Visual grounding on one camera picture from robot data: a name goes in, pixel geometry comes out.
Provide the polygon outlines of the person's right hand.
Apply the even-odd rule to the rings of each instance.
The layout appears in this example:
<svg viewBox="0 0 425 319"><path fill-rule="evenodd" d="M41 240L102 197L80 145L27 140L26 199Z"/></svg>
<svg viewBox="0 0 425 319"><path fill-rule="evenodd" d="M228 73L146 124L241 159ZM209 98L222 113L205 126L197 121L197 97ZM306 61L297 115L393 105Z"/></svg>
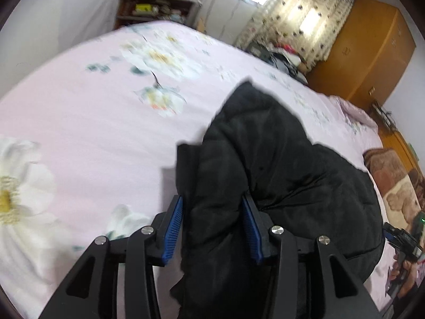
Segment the person's right hand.
<svg viewBox="0 0 425 319"><path fill-rule="evenodd" d="M392 282L394 281L397 276L400 273L400 266L398 265L398 262L396 261L393 264L393 268L391 269L388 279ZM415 286L416 284L416 277L417 277L417 263L411 263L410 261L404 261L403 268L408 272L408 275L403 283L403 286L401 287L400 291L398 292L398 298L401 299L402 297L405 297Z"/></svg>

